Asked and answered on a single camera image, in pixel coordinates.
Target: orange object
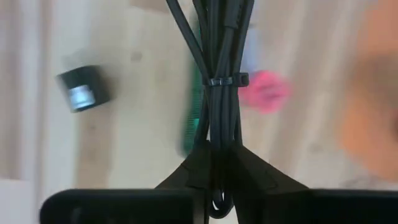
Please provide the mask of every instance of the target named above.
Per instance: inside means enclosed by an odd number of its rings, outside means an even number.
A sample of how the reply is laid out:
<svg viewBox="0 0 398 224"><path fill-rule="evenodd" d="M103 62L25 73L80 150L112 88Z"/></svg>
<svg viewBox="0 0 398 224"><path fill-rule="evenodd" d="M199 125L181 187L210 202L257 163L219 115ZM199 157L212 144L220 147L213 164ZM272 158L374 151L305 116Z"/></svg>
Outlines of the orange object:
<svg viewBox="0 0 398 224"><path fill-rule="evenodd" d="M398 1L369 8L343 110L344 149L372 174L398 182Z"/></svg>

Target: cable bundle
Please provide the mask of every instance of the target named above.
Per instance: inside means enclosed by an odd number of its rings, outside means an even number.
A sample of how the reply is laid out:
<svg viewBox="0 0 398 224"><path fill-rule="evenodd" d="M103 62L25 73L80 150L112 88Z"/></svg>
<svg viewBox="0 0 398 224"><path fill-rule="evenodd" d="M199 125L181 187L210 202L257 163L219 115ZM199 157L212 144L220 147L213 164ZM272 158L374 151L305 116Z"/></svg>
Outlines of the cable bundle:
<svg viewBox="0 0 398 224"><path fill-rule="evenodd" d="M249 84L240 67L254 0L193 0L201 44L178 1L167 4L202 74L205 92L195 142L205 141L210 130L210 142L217 149L212 156L210 216L223 218L233 207L224 164L232 143L242 145L238 88Z"/></svg>

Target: pink cloth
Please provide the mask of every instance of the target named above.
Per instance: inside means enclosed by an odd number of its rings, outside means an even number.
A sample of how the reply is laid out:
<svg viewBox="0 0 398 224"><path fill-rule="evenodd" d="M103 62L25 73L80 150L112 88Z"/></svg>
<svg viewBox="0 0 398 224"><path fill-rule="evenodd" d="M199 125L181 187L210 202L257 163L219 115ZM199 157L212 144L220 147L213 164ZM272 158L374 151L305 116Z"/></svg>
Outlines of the pink cloth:
<svg viewBox="0 0 398 224"><path fill-rule="evenodd" d="M239 88L242 103L264 114L278 111L289 95L290 88L287 82L266 70L256 72L248 87Z"/></svg>

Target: green comb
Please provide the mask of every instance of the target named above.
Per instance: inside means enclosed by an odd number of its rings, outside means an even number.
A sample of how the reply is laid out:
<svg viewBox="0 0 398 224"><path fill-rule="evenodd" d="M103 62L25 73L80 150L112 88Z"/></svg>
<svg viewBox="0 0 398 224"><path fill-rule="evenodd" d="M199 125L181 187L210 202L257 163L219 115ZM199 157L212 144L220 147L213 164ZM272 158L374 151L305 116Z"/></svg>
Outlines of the green comb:
<svg viewBox="0 0 398 224"><path fill-rule="evenodd" d="M194 31L196 31L196 37L197 39L199 39L198 22L195 22ZM192 63L191 73L192 73L192 78L191 78L191 90L190 90L190 107L188 109L187 118L184 123L185 127L183 130L184 134L183 134L183 143L181 151L183 157L187 157L193 149L195 134L199 123L202 95L203 95L203 87L201 84L201 73L195 62Z"/></svg>

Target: black clip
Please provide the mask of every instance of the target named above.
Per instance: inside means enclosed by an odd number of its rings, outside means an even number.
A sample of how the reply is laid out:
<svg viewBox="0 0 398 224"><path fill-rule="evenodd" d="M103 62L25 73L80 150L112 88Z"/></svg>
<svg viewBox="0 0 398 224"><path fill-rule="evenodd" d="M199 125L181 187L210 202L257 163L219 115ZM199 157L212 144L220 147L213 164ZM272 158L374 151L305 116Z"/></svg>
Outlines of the black clip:
<svg viewBox="0 0 398 224"><path fill-rule="evenodd" d="M208 86L227 86L234 85L236 87L246 87L249 85L249 74L248 73L236 73L233 77L227 78L211 78L208 82Z"/></svg>
<svg viewBox="0 0 398 224"><path fill-rule="evenodd" d="M211 78L209 80L209 86L227 86L232 85L233 79L232 77L228 78Z"/></svg>

